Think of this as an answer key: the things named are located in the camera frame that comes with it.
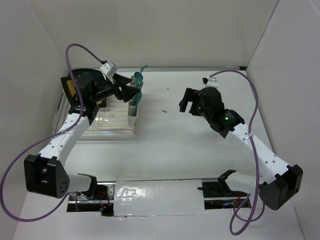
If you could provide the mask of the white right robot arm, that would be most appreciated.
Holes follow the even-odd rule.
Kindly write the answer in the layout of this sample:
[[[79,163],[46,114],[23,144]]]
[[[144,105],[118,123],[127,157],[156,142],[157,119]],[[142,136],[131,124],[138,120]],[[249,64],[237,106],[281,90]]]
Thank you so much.
[[[287,203],[301,187],[303,170],[272,152],[256,135],[249,133],[249,126],[234,110],[225,108],[221,93],[215,87],[201,90],[187,88],[179,103],[180,112],[203,117],[210,128],[225,140],[236,146],[259,170],[258,180],[249,181],[249,176],[229,170],[220,176],[218,190],[223,196],[230,196],[234,191],[258,194],[262,202],[272,210],[278,210]]]

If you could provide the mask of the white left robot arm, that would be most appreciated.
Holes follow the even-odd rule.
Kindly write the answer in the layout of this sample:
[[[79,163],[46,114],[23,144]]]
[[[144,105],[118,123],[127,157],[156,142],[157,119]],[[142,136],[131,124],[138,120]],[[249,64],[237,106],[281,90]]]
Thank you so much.
[[[54,198],[78,192],[86,199],[97,197],[97,178],[85,173],[69,174],[64,166],[82,134],[94,122],[99,102],[115,96],[125,103],[141,93],[141,77],[128,78],[114,73],[109,76],[98,70],[82,68],[61,78],[70,109],[60,130],[36,155],[29,154],[24,162],[27,191]]]

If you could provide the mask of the teal plastic spoon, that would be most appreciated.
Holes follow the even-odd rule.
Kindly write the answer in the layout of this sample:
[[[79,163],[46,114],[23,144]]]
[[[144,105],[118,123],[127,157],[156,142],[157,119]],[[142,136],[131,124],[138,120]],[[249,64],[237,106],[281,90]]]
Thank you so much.
[[[135,72],[133,76],[134,76],[134,84],[136,85],[137,88],[139,88],[139,84],[140,84],[140,82],[143,81],[144,77],[143,77],[143,75],[142,75],[140,72],[138,72],[138,71]]]

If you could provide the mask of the teal plastic fork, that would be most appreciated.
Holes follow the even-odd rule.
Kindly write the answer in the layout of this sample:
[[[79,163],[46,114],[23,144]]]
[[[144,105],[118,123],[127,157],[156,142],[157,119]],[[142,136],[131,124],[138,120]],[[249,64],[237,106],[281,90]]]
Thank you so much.
[[[134,102],[133,102],[133,112],[132,112],[132,116],[133,117],[136,117],[137,116],[137,112],[138,112],[138,105],[140,103],[142,99],[142,92],[139,92],[135,95],[135,98],[134,98]]]
[[[140,69],[140,73],[142,74],[143,71],[144,71],[146,68],[148,68],[148,67],[149,67],[148,65],[144,65],[144,66]]]

